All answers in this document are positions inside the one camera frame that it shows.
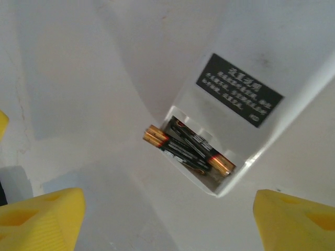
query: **white plastic surface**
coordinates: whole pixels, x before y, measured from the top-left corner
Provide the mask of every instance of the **white plastic surface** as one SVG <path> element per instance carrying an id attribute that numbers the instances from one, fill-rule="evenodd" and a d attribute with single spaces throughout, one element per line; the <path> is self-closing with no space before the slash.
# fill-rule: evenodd
<path id="1" fill-rule="evenodd" d="M 335 206 L 334 82 L 223 198 L 142 140 L 224 10 L 215 0 L 1 1 L 0 109 L 10 124 L 0 180 L 9 201 L 82 187 L 78 251 L 262 250 L 258 189 Z"/>
<path id="2" fill-rule="evenodd" d="M 335 41 L 334 13 L 331 2 L 233 1 L 227 5 L 214 42 L 165 119 L 183 114 L 212 136 L 210 144 L 223 155 L 230 153 L 229 160 L 237 168 L 214 191 L 217 196 L 227 194 L 240 181 L 335 76 L 335 47 L 327 43 Z M 195 84 L 213 53 L 284 96 L 259 128 Z M 270 97 L 263 98 L 271 102 Z"/>

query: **battery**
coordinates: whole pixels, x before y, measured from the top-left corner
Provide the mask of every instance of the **battery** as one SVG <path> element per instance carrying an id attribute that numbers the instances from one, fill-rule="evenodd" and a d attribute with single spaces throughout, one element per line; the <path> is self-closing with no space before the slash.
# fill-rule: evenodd
<path id="1" fill-rule="evenodd" d="M 146 130 L 143 139 L 202 175 L 206 175 L 211 170 L 211 165 L 198 156 L 192 148 L 153 125 Z"/>
<path id="2" fill-rule="evenodd" d="M 175 116 L 170 120 L 171 129 L 181 137 L 201 158 L 215 169 L 219 170 L 223 176 L 229 175 L 235 165 L 214 149 L 203 137 L 196 134 Z"/>

